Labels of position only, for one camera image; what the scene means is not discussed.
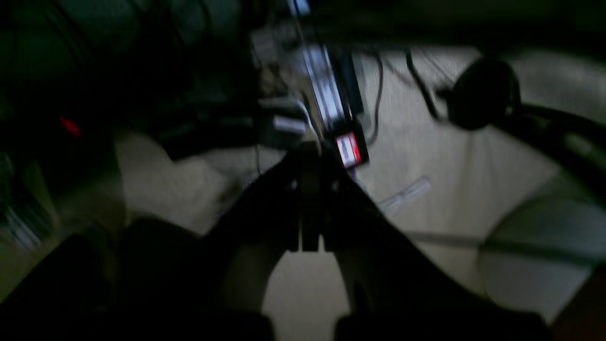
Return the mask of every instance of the red light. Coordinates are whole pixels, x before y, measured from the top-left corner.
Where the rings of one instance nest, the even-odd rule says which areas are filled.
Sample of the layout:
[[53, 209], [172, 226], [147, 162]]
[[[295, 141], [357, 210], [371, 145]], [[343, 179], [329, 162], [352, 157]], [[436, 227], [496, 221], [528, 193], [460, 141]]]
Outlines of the red light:
[[61, 125], [74, 137], [82, 136], [82, 129], [74, 121], [62, 116]]

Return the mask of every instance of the floor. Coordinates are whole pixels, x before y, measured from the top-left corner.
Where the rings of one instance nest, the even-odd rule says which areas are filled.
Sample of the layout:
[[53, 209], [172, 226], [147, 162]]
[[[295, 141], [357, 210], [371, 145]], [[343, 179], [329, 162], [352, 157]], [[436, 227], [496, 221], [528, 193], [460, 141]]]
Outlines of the floor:
[[[430, 86], [447, 84], [447, 78], [455, 79], [479, 56], [473, 49], [429, 47], [413, 54], [419, 73]], [[390, 53], [384, 59], [408, 77], [403, 55]], [[604, 119], [603, 69], [579, 58], [543, 52], [512, 57], [511, 63], [519, 74], [524, 101]], [[373, 59], [363, 56], [357, 66], [362, 98], [371, 110], [378, 68]], [[388, 215], [403, 232], [485, 238], [504, 215], [559, 172], [550, 160], [496, 130], [468, 133], [435, 124], [420, 93], [406, 85], [409, 82], [385, 70], [379, 138], [370, 148], [370, 165], [358, 170], [358, 178], [376, 201], [421, 177], [429, 178], [429, 192]], [[124, 188], [118, 202], [124, 202], [126, 209], [115, 211], [120, 212], [110, 222], [114, 225], [151, 214], [203, 234], [212, 227], [212, 218], [225, 208], [224, 194], [255, 172], [253, 149], [211, 152], [173, 164], [159, 146], [142, 135], [121, 133], [115, 147]], [[262, 168], [275, 164], [281, 156], [262, 149]], [[99, 188], [96, 191], [103, 192], [101, 198], [119, 196]], [[475, 250], [418, 246], [457, 282], [484, 295]], [[52, 249], [50, 242], [45, 247]], [[23, 269], [31, 268], [47, 251], [21, 253], [29, 260], [14, 264], [9, 259], [16, 252], [20, 251], [0, 248], [0, 260], [12, 264], [10, 269], [3, 267], [0, 276], [16, 279], [6, 287], [18, 283], [27, 273]], [[9, 289], [3, 289], [1, 297], [7, 292]], [[349, 309], [336, 260], [330, 253], [289, 253], [271, 276], [263, 312], [271, 317], [280, 341], [323, 341], [332, 339], [335, 321]]]

